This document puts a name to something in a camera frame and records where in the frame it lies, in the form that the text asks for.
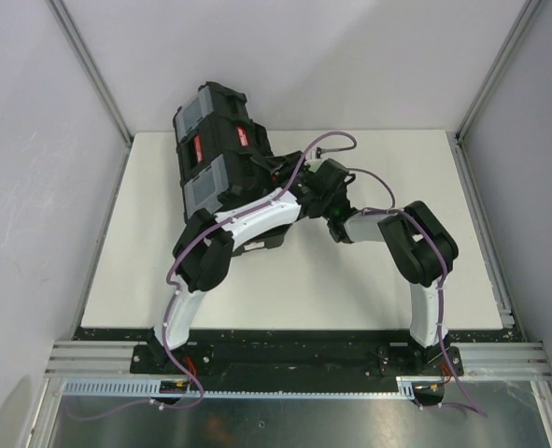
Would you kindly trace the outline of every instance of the shiny metal surface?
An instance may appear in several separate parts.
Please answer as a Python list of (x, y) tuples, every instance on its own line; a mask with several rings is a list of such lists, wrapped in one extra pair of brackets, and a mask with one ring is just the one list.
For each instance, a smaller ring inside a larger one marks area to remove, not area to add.
[[(489, 419), (420, 412), (406, 400), (207, 399), (187, 411), (142, 404), (93, 422), (58, 414), (51, 446), (71, 447), (535, 447), (549, 446), (531, 384), (467, 385)], [(461, 399), (452, 385), (446, 401)], [(131, 399), (64, 397), (93, 415)]]

